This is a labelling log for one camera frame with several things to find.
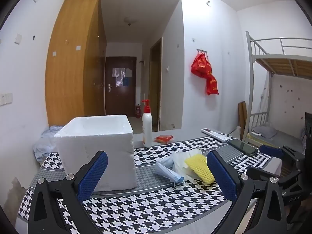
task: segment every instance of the mattress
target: mattress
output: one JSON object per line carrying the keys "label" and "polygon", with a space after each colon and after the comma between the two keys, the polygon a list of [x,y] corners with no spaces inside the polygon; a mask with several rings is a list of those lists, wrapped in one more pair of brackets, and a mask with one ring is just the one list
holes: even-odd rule
{"label": "mattress", "polygon": [[303,152],[302,142],[299,138],[292,135],[286,134],[282,131],[277,130],[277,134],[271,139],[264,138],[263,136],[248,133],[247,137],[253,139],[261,144],[268,145],[271,147],[283,147],[288,146],[298,152]]}

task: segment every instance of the door frame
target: door frame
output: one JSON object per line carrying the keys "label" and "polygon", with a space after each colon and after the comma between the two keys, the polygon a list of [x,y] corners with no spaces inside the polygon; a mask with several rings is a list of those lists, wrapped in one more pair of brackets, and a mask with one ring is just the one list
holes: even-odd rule
{"label": "door frame", "polygon": [[151,85],[151,57],[152,49],[160,43],[160,99],[159,99],[159,114],[158,114],[158,127],[157,131],[160,130],[160,116],[161,116],[161,98],[163,88],[163,37],[161,37],[156,43],[149,49],[149,97],[150,97],[150,85]]}
{"label": "door frame", "polygon": [[136,108],[136,69],[137,69],[137,57],[136,56],[105,56],[105,65],[104,65],[104,110],[105,110],[105,115],[106,115],[106,102],[105,102],[105,91],[106,91],[106,87],[105,87],[105,73],[106,73],[106,59],[107,58],[134,58],[135,59],[135,66],[134,69],[132,70],[132,77],[134,77],[134,81],[135,81],[135,94],[134,94],[134,107],[133,107],[133,112],[135,115],[135,108]]}

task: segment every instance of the bunk bed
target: bunk bed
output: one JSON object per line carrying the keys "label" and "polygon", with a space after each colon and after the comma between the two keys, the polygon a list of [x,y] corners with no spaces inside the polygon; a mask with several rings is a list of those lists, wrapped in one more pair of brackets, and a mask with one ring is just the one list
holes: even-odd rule
{"label": "bunk bed", "polygon": [[[308,40],[306,38],[270,38],[254,40],[250,37],[249,32],[246,32],[249,64],[250,64],[250,91],[249,91],[249,105],[247,111],[247,119],[243,134],[243,141],[251,143],[255,146],[263,144],[282,147],[283,145],[293,148],[296,151],[303,152],[304,147],[302,140],[292,135],[286,134],[277,130],[276,134],[268,139],[261,135],[256,135],[252,131],[255,127],[266,125],[269,119],[270,105],[272,101],[272,77],[274,75],[286,75],[293,77],[301,77],[312,80],[312,57],[285,54],[284,48],[304,48],[312,49],[305,46],[290,46],[283,45],[283,40]],[[269,54],[258,43],[259,41],[279,40],[283,54]],[[252,99],[254,90],[254,63],[259,63],[263,68],[269,72],[269,96],[267,111],[260,113],[252,113]]]}

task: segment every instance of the wooden board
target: wooden board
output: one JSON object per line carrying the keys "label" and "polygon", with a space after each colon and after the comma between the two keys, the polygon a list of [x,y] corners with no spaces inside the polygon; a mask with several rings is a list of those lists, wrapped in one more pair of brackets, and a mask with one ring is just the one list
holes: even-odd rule
{"label": "wooden board", "polygon": [[247,120],[247,108],[246,108],[246,102],[243,101],[242,107],[243,107],[243,114],[244,114],[244,125],[246,126],[246,120]]}
{"label": "wooden board", "polygon": [[85,52],[98,2],[65,0],[57,16],[46,60],[45,92],[49,125],[65,125],[73,118],[85,115]]}
{"label": "wooden board", "polygon": [[83,75],[84,116],[104,115],[104,95],[101,87],[103,72],[100,62],[99,0],[96,0],[85,48]]}
{"label": "wooden board", "polygon": [[263,58],[256,59],[256,62],[273,74],[312,79],[312,62],[310,61],[288,58]]}
{"label": "wooden board", "polygon": [[245,130],[245,122],[244,122],[243,104],[241,102],[238,103],[238,118],[239,118],[239,125],[241,126],[241,140],[242,140],[243,135],[244,135],[244,130]]}

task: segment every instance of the hook rack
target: hook rack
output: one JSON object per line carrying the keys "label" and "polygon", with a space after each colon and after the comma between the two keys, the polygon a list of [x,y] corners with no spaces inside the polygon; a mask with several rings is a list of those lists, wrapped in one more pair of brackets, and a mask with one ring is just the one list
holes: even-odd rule
{"label": "hook rack", "polygon": [[202,52],[202,53],[206,53],[208,55],[208,52],[207,51],[204,51],[204,50],[201,50],[201,49],[196,49],[198,52]]}

